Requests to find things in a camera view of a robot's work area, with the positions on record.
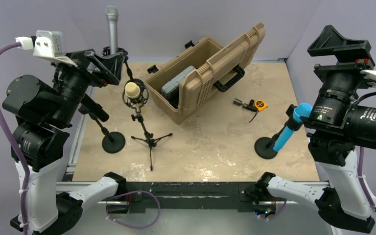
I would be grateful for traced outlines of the cream microphone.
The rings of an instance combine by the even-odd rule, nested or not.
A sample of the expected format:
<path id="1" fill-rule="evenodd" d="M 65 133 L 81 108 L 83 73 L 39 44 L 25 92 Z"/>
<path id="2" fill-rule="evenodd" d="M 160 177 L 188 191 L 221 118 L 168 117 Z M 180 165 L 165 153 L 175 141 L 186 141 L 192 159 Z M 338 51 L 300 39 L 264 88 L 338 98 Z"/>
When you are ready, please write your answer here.
<path id="1" fill-rule="evenodd" d="M 141 89 L 135 82 L 128 82 L 124 87 L 124 93 L 129 99 L 138 99 L 141 95 Z"/>

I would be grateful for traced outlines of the black tripod shock mount stand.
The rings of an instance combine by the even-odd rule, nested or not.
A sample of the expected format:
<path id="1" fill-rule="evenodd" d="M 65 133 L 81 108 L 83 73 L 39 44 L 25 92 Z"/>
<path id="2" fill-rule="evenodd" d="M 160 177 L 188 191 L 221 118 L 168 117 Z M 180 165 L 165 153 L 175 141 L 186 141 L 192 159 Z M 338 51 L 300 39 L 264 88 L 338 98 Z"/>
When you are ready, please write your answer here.
<path id="1" fill-rule="evenodd" d="M 145 104 L 147 103 L 149 99 L 149 92 L 145 86 L 145 84 L 140 79 L 133 79 L 128 82 L 135 82 L 139 85 L 141 89 L 141 95 L 138 99 L 129 99 L 123 90 L 122 93 L 122 101 L 123 103 L 128 107 L 135 111 L 135 114 L 131 115 L 132 121 L 137 121 L 141 124 L 141 127 L 144 131 L 144 137 L 145 139 L 137 138 L 135 136 L 131 136 L 131 139 L 133 140 L 139 140 L 142 142 L 145 142 L 149 147 L 149 158 L 150 158 L 150 170 L 153 171 L 153 161 L 152 161 L 152 149 L 157 146 L 157 143 L 166 138 L 173 136 L 172 133 L 169 133 L 167 135 L 161 136 L 159 138 L 154 138 L 154 134 L 148 132 L 145 124 L 144 124 L 144 118 L 143 118 L 143 108 L 145 107 Z"/>

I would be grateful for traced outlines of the black round base stand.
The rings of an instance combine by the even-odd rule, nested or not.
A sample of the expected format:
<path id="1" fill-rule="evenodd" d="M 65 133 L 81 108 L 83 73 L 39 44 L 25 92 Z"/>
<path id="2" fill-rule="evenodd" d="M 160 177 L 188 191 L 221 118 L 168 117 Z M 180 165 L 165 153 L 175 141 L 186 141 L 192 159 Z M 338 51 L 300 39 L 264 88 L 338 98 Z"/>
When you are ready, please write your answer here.
<path id="1" fill-rule="evenodd" d="M 89 109 L 85 105 L 81 105 L 78 111 L 83 115 L 89 115 L 89 117 L 94 120 L 100 127 L 104 138 L 102 140 L 102 148 L 105 152 L 114 154 L 118 153 L 125 146 L 125 137 L 122 133 L 113 131 L 110 132 L 106 127 L 104 127 L 101 122 L 106 122 L 109 119 L 109 115 L 98 105 L 96 109 Z"/>

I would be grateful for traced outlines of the black microphone silver grille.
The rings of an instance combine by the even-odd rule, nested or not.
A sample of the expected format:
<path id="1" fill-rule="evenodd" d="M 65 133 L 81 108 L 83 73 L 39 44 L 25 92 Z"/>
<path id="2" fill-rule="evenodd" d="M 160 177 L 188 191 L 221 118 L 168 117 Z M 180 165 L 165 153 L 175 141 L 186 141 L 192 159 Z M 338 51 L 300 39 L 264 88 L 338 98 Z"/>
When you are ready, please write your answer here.
<path id="1" fill-rule="evenodd" d="M 81 106 L 78 111 L 85 115 L 89 114 L 97 118 L 102 122 L 106 122 L 109 119 L 109 115 L 103 110 L 102 106 L 93 101 L 87 94 L 85 94 L 80 102 Z"/>

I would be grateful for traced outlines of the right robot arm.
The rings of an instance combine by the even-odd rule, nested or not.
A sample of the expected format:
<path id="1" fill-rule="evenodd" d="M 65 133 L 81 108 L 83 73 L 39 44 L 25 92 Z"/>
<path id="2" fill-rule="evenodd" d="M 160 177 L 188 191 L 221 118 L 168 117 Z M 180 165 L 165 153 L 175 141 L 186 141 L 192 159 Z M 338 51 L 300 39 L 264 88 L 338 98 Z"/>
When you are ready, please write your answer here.
<path id="1" fill-rule="evenodd" d="M 257 139 L 255 151 L 264 159 L 272 159 L 301 127 L 313 129 L 307 135 L 308 149 L 327 173 L 329 185 L 309 186 L 265 172 L 244 191 L 256 204 L 283 198 L 314 209 L 333 227 L 366 234 L 372 231 L 376 196 L 362 172 L 362 150 L 376 149 L 376 107 L 361 105 L 376 95 L 370 50 L 367 40 L 345 38 L 332 25 L 326 25 L 308 47 L 310 56 L 333 55 L 337 63 L 314 66 L 322 82 L 315 103 L 289 106 L 281 131 L 271 138 Z"/>

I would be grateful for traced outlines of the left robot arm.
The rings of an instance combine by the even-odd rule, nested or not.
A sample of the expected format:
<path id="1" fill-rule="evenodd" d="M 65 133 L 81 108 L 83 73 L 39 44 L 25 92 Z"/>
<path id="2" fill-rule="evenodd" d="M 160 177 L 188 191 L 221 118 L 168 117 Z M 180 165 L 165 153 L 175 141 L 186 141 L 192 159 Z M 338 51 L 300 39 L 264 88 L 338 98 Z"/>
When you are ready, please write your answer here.
<path id="1" fill-rule="evenodd" d="M 2 104 L 13 113 L 18 127 L 13 132 L 17 147 L 23 153 L 28 185 L 25 196 L 27 221 L 19 215 L 11 226 L 33 235 L 61 235 L 73 228 L 82 213 L 105 198 L 121 200 L 126 195 L 124 177 L 109 172 L 99 181 L 75 192 L 57 193 L 57 172 L 63 157 L 76 111 L 92 115 L 102 124 L 109 115 L 86 93 L 87 88 L 118 85 L 127 52 L 119 49 L 101 55 L 93 49 L 49 56 L 56 68 L 53 85 L 49 86 L 33 75 L 13 80 Z"/>

